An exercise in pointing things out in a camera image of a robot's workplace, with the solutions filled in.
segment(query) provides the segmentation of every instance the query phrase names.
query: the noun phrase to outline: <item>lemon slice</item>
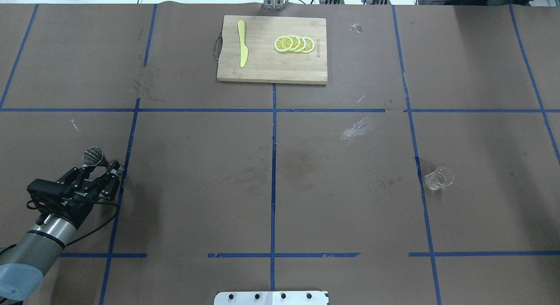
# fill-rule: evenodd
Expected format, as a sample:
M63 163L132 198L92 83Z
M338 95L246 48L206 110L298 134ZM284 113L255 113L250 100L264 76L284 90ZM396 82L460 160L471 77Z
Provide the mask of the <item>lemon slice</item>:
M274 49L278 52L286 52L292 48L294 41L289 36L280 36L274 40Z
M306 44L305 48L301 51L302 53L310 53L315 49L315 41L309 37L302 37Z
M300 45L302 44L302 42L298 38L299 36L290 35L289 37L292 38L292 41L294 42L294 43L292 43L292 48L290 48L290 51L294 51L294 50L300 48Z
M305 50L305 47L308 45L308 41L304 39L302 36L298 36L297 38L301 40L301 44L298 49L294 50L294 52L302 52L303 50Z

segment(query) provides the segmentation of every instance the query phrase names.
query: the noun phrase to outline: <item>clear glass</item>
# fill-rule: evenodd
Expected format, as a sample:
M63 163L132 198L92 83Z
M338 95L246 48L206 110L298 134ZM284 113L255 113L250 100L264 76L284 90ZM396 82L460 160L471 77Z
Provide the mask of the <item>clear glass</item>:
M438 167L433 173L424 176L426 188L436 191L453 184L455 177L447 167Z

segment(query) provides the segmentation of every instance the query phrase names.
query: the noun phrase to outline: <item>blue tape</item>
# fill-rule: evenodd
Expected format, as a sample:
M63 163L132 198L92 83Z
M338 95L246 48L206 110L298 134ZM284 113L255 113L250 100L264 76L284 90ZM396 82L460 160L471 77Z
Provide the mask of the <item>blue tape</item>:
M279 113L384 113L384 109L351 109L351 108L296 108L277 109Z
M276 253L276 83L272 83L272 187L270 189L270 290L274 291Z
M200 112L200 113L271 113L272 109L236 109L236 108L140 108L145 112Z
M154 33L154 22L156 22L156 11L158 5L154 4L154 11L152 12L152 24L150 25L150 33L148 34L148 43L146 44L146 55L144 56L144 65L148 64L148 54L150 54L150 44L152 44L152 34Z
M536 99L539 102L540 111L542 113L542 119L544 119L544 124L546 125L546 130L548 131L548 136L550 137L550 142L552 143L552 148L554 149L554 154L556 154L556 161L558 162L558 165L560 165L560 153L558 153L558 146L556 145L556 140L554 139L554 135L552 134L552 129L550 129L550 124L548 122L548 117L546 116L546 111L544 110L543 101L540 98L540 93L538 88L536 87L535 78L532 75L531 66L529 65L529 60L527 59L525 48L523 47L523 42L521 36L519 35L518 24L515 20L514 6L512 6L512 4L510 4L510 14L511 14L511 21L514 24L515 35L518 38L519 49L521 50L521 55L523 56L525 67L527 67L527 72L529 74L528 76L531 79L532 89L535 91Z
M1 108L2 112L107 112L132 113L132 108Z
M560 251L453 251L410 252L408 257L560 256Z
M61 258L130 258L130 259L137 259L137 258L147 258L147 253L81 253L81 252L64 252L60 255Z
M18 62L20 62L21 53L24 51L25 42L28 40L29 32L32 29L33 21L35 20L35 16L37 14L37 9L39 5L36 4L35 8L33 9L33 14L31 15L31 19L29 20L28 29L25 31L25 35L23 40L21 41L20 50L17 52L16 60L14 61L14 65L12 66L12 71L10 72L10 77L8 77L8 82L6 82L6 87L4 88L4 93L2 94L2 99L0 99L0 108L4 106L4 101L6 101L6 96L8 95L8 90L10 89L10 84L12 84L12 78L14 78L14 73L16 72L16 68L18 67Z
M118 205L120 206L122 203L123 195L124 195L124 182L126 181L126 174L128 172L128 163L130 162L130 153L132 153L132 142L134 141L134 132L136 131L136 120L138 119L138 110L140 109L140 98L136 100L136 106L134 106L134 117L132 118L132 126L130 126L130 136L128 137L128 148L126 149L126 158L124 160L124 167L122 169L122 179L120 182L120 192L119 192L119 199ZM111 232L111 241L108 245L108 257L107 263L105 264L105 274L103 276L103 284L101 286L101 295L99 297L99 305L103 305L105 299L105 291L107 289L107 281L109 279L109 271L111 269L111 259L112 259L112 250L115 245L115 237L116 237L116 228L119 223L119 214L115 216L115 219L112 223L112 232Z
M277 252L274 253L276 258L355 258L358 257L358 252ZM258 252L258 253L209 253L208 258L270 258L271 253Z
M408 112L408 122L410 125L410 134L412 135L412 146L414 147L414 160L416 161L416 173L418 174L418 181L420 182L420 190L422 192L422 205L424 206L424 223L426 225L426 235L428 237L428 248L430 253L434 252L434 244L432 242L432 230L430 228L430 217L428 216L428 205L426 204L426 193L424 192L424 182L422 180L422 168L420 167L420 157L418 157L418 146L416 144L416 132L414 131L414 120L412 119L412 107L410 106L410 96L408 94L408 86L406 85L406 80L404 79L404 61L403 52L400 45L399 36L399 26L396 19L396 9L392 5L392 18L395 24L395 35L396 35L396 45L399 52L400 60L400 70L402 73L402 86L404 87L404 93L406 94L406 111ZM436 291L436 301L437 305L441 305L441 294L440 294L440 283L438 279L438 270L436 268L436 259L431 256L430 261L432 263L432 276L434 277L434 288Z
M540 109L410 109L413 113L540 113Z

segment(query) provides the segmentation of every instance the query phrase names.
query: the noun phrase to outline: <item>cutting board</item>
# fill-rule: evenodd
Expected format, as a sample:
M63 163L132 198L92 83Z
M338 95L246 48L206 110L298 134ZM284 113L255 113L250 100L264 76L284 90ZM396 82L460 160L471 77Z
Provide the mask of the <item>cutting board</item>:
M248 58L240 67L238 20L245 21ZM310 53L280 53L274 49L279 36L308 36L315 41ZM327 82L326 19L278 16L224 16L218 81L322 84Z

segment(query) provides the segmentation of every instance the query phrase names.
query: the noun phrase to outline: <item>metal plate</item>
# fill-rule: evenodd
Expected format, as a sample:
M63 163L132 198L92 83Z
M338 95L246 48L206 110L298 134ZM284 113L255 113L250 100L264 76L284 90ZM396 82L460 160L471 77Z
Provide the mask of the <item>metal plate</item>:
M221 292L214 298L214 305L328 305L328 303L329 293L326 291Z

